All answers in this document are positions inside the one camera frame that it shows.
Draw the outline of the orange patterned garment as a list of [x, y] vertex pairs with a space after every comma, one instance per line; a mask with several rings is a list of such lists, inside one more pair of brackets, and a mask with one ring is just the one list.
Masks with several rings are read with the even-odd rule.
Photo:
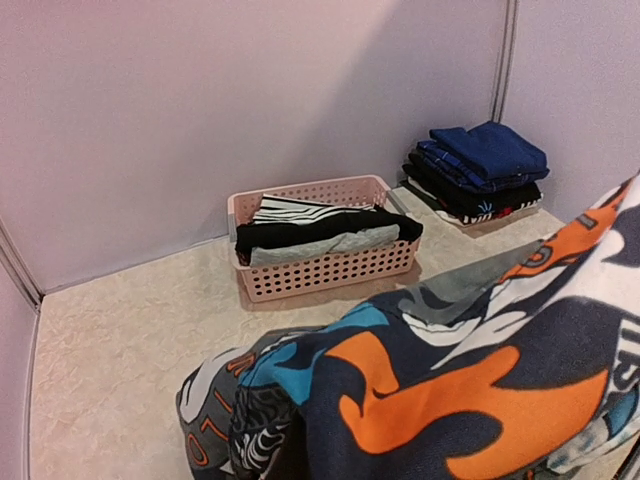
[[639, 432], [639, 180], [538, 244], [208, 358], [196, 479], [570, 479]]

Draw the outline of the navy blue Mickey t-shirt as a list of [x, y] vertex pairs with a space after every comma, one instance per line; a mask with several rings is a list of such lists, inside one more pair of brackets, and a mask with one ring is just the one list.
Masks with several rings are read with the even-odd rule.
[[486, 122], [470, 130], [462, 127], [432, 129], [430, 138], [485, 180], [516, 175], [546, 177], [546, 154], [511, 128]]

